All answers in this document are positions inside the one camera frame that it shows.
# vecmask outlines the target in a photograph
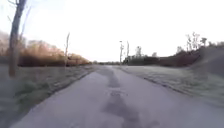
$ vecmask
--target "tree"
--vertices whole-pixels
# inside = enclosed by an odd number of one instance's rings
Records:
[[[189,34],[187,34],[186,36],[187,36],[187,51],[191,51],[192,50],[191,37]]]
[[[123,52],[123,49],[124,49],[124,45],[122,44],[122,41],[121,42],[121,46],[120,46],[120,63],[121,63],[121,60],[122,60],[122,52]]]
[[[152,57],[157,57],[157,53],[154,52],[154,53],[152,54]]]
[[[192,41],[192,46],[195,50],[197,50],[199,48],[199,44],[198,44],[198,37],[200,36],[199,34],[193,32],[192,34],[193,36],[193,41]]]
[[[141,57],[142,55],[142,48],[140,46],[137,46],[136,48],[136,56]]]
[[[68,54],[68,42],[69,42],[69,36],[70,36],[70,32],[67,35],[67,40],[66,40],[66,46],[65,46],[65,67],[67,65],[67,54]]]
[[[129,43],[127,41],[127,57],[129,56]]]
[[[182,48],[181,46],[178,46],[178,47],[177,47],[177,53],[180,53],[180,52],[182,52],[182,51],[184,51],[183,48]]]
[[[23,14],[23,10],[26,4],[26,0],[16,0],[16,3],[9,1],[16,5],[16,12],[12,22],[12,28],[9,38],[9,76],[15,77],[17,66],[17,43],[18,43],[18,31],[20,26],[20,20]]]
[[[201,42],[201,43],[203,43],[203,44],[204,44],[204,46],[205,46],[205,45],[206,45],[206,41],[207,41],[207,38],[202,37],[200,42]]]

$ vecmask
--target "asphalt road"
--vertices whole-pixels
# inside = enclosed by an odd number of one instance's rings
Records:
[[[34,107],[11,128],[223,128],[224,109],[113,67]]]

